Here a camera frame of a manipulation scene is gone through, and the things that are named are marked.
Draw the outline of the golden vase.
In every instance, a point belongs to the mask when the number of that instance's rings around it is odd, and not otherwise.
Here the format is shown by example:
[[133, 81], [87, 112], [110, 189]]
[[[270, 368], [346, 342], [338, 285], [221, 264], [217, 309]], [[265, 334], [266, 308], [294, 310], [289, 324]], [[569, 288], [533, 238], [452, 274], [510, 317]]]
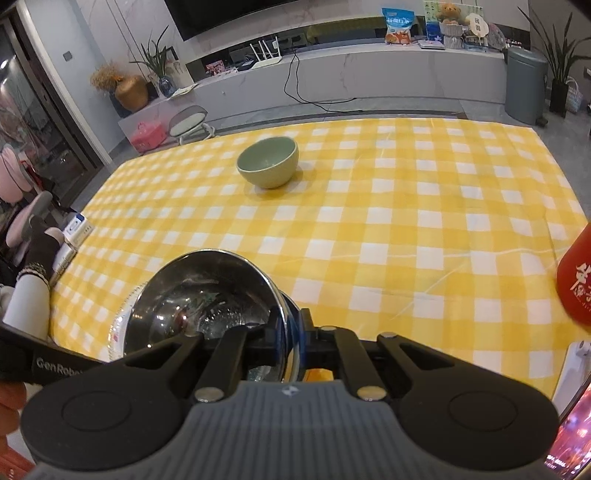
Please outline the golden vase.
[[148, 104], [146, 82], [140, 76], [121, 77], [115, 89], [115, 98], [132, 113], [141, 110]]

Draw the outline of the round paper fan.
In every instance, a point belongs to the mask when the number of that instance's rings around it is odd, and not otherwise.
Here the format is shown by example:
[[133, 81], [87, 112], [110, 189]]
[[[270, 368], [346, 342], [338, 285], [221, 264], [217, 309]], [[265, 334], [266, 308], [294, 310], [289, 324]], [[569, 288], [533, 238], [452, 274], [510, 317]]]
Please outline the round paper fan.
[[489, 34], [489, 25], [481, 15], [470, 13], [466, 16], [466, 22], [472, 35], [485, 38]]

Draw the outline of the pink plastic basket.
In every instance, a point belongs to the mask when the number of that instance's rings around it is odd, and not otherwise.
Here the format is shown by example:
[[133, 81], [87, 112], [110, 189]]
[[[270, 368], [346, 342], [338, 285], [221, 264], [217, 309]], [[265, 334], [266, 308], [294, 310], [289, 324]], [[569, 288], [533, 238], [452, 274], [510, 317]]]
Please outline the pink plastic basket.
[[160, 122], [139, 122], [130, 137], [130, 144], [143, 154], [159, 147], [167, 137], [167, 131]]

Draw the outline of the small white blue box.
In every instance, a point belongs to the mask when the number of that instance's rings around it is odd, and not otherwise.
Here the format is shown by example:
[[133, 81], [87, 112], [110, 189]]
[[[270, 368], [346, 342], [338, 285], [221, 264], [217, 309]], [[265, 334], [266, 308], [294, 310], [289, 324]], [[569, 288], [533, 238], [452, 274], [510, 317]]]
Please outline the small white blue box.
[[94, 230], [94, 226], [82, 213], [76, 213], [63, 229], [65, 242], [74, 249], [79, 249]]

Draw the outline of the orange steel bowl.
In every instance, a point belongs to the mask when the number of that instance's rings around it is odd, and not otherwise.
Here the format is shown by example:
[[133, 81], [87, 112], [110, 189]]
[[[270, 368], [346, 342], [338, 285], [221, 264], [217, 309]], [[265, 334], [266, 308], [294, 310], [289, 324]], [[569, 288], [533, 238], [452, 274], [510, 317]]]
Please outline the orange steel bowl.
[[325, 382], [334, 380], [334, 374], [327, 369], [308, 369], [304, 373], [304, 382]]

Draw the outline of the white tv cabinet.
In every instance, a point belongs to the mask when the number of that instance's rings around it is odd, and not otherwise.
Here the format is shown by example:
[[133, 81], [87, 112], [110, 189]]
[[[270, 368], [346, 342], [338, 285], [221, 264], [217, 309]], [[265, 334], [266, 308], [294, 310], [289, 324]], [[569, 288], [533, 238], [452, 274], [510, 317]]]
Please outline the white tv cabinet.
[[186, 94], [160, 98], [119, 121], [126, 137], [139, 122], [169, 120], [198, 105], [207, 120], [225, 120], [287, 106], [342, 107], [360, 99], [430, 98], [504, 102], [506, 66], [500, 53], [425, 50], [378, 43], [308, 50], [279, 64], [200, 80]]

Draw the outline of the white wifi router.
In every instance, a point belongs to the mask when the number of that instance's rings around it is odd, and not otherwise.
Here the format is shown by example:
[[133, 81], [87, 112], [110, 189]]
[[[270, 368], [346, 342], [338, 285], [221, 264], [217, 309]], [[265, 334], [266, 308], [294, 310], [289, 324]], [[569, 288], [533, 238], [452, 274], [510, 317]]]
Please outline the white wifi router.
[[254, 55], [252, 69], [273, 66], [279, 64], [283, 59], [283, 54], [280, 51], [280, 41], [276, 36], [270, 42], [263, 38], [256, 42], [250, 42], [249, 47]]

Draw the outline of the black television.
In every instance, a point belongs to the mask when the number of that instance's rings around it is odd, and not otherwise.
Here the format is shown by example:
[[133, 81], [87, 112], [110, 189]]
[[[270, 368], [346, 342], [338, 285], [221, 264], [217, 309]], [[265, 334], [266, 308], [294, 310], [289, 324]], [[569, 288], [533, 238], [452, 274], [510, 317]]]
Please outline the black television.
[[288, 3], [293, 3], [293, 0], [165, 0], [183, 40], [249, 14]]

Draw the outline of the grey trash bin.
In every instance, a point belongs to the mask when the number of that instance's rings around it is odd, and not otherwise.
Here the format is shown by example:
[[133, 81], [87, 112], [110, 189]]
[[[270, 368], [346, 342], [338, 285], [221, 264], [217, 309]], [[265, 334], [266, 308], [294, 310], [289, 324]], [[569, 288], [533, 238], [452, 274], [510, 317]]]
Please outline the grey trash bin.
[[535, 51], [518, 47], [506, 50], [505, 111], [513, 119], [535, 125], [543, 116], [548, 62]]

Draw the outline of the teddy bear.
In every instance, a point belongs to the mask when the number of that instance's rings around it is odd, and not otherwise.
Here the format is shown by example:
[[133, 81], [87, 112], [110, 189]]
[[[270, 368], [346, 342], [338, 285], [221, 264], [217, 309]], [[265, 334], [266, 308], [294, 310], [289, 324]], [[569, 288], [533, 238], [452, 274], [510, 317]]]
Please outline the teddy bear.
[[454, 3], [440, 3], [437, 18], [443, 24], [459, 25], [462, 21], [462, 9]]

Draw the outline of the yellow checkered tablecloth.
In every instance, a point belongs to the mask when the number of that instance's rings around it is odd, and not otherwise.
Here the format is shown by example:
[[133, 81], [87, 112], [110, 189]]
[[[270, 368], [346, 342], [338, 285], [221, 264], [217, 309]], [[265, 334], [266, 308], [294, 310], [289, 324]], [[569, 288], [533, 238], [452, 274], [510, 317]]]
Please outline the yellow checkered tablecloth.
[[[297, 142], [297, 170], [260, 189], [236, 160], [276, 136]], [[587, 220], [528, 128], [397, 118], [217, 137], [124, 163], [83, 213], [94, 230], [53, 290], [51, 335], [99, 359], [129, 293], [200, 248], [245, 256], [318, 325], [396, 332], [546, 394], [586, 336], [555, 275]]]

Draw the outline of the green ceramic bowl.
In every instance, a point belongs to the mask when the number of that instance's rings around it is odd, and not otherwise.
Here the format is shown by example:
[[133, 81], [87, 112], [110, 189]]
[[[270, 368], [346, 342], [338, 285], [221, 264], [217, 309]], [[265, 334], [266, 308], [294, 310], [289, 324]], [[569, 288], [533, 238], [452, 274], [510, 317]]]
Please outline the green ceramic bowl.
[[290, 181], [297, 164], [297, 142], [276, 136], [259, 140], [243, 150], [236, 160], [236, 169], [253, 186], [276, 189]]

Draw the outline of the tall potted plant right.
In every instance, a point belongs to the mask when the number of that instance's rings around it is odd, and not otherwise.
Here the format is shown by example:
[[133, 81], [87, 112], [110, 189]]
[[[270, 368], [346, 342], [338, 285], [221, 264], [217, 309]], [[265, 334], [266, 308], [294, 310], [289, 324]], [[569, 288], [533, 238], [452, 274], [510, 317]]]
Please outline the tall potted plant right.
[[[540, 39], [542, 44], [541, 52], [545, 56], [551, 71], [550, 111], [565, 117], [570, 72], [577, 63], [590, 60], [589, 54], [580, 52], [580, 47], [590, 42], [590, 34], [576, 37], [570, 32], [575, 13], [581, 11], [579, 9], [571, 11], [564, 25], [557, 26], [555, 23], [550, 23], [550, 21], [544, 21], [532, 7], [529, 7], [528, 11], [523, 10], [521, 7], [518, 10]], [[583, 9], [581, 13], [587, 18], [590, 17], [588, 8]]]

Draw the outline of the white fruity painted plate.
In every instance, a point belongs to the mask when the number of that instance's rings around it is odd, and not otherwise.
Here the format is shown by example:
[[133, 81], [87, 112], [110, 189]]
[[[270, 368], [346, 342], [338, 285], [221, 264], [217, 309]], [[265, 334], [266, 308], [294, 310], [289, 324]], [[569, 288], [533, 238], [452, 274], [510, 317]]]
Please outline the white fruity painted plate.
[[136, 300], [145, 288], [146, 283], [135, 287], [122, 302], [108, 333], [108, 357], [110, 361], [115, 361], [124, 356], [124, 341], [127, 325], [131, 316], [131, 310]]

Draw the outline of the blue steel bowl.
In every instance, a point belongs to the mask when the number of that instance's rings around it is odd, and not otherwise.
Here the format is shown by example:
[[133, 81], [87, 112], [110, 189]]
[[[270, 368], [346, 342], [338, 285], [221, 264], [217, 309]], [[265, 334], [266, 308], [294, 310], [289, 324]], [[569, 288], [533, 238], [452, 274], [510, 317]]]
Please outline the blue steel bowl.
[[184, 334], [217, 340], [238, 326], [255, 328], [279, 311], [277, 364], [249, 370], [250, 381], [304, 378], [300, 309], [287, 294], [242, 256], [202, 249], [178, 257], [146, 282], [131, 310], [124, 355]]

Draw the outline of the potted green plant left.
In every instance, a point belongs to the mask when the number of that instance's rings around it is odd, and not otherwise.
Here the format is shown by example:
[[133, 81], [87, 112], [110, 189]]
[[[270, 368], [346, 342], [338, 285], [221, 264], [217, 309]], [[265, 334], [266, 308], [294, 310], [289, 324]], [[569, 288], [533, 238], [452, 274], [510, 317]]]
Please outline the potted green plant left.
[[176, 83], [167, 73], [167, 54], [169, 48], [161, 46], [160, 42], [167, 32], [165, 27], [156, 40], [149, 38], [147, 44], [140, 43], [140, 60], [133, 60], [132, 64], [147, 67], [158, 80], [158, 88], [165, 98], [170, 98], [177, 90]]

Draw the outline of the smartphone on stand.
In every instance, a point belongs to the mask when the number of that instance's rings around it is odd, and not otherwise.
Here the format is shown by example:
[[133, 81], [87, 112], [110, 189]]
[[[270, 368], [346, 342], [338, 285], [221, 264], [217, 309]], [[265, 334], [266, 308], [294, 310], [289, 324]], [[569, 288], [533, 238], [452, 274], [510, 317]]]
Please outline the smartphone on stand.
[[545, 465], [559, 479], [589, 479], [591, 469], [590, 378], [560, 416], [557, 437]]

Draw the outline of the blue snack bag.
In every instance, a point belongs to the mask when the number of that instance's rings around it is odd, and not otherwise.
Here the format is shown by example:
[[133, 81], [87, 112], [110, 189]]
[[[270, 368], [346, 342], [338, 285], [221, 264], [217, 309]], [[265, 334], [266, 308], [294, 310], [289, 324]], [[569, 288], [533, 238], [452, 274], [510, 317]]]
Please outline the blue snack bag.
[[415, 12], [406, 9], [384, 7], [382, 13], [387, 28], [385, 42], [391, 45], [411, 44], [411, 30], [415, 22]]

